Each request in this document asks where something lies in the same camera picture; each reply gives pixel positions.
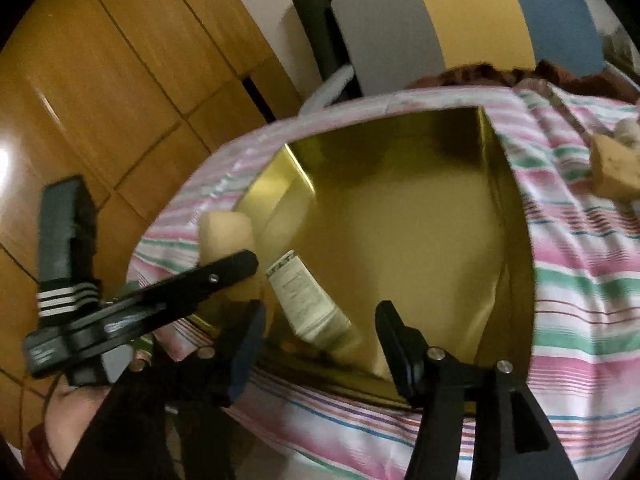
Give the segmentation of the person's left hand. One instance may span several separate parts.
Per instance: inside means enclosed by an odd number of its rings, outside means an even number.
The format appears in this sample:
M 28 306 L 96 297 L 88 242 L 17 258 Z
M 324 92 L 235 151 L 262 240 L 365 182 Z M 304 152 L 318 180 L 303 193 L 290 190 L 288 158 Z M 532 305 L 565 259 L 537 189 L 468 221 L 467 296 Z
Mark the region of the person's left hand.
M 43 425 L 51 454 L 64 470 L 111 386 L 73 387 L 64 375 L 51 393 Z

